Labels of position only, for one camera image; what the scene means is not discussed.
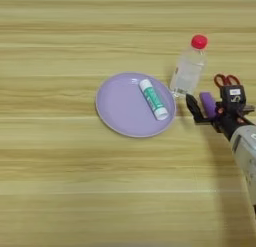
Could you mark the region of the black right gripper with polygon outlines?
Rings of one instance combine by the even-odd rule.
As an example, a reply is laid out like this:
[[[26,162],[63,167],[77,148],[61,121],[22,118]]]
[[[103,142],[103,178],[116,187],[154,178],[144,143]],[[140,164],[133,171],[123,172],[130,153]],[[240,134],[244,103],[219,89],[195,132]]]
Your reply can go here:
[[[197,124],[210,124],[218,133],[223,133],[230,140],[235,131],[242,126],[253,126],[253,123],[237,112],[224,109],[221,102],[203,104],[206,116],[203,116],[193,95],[186,95],[186,105]]]

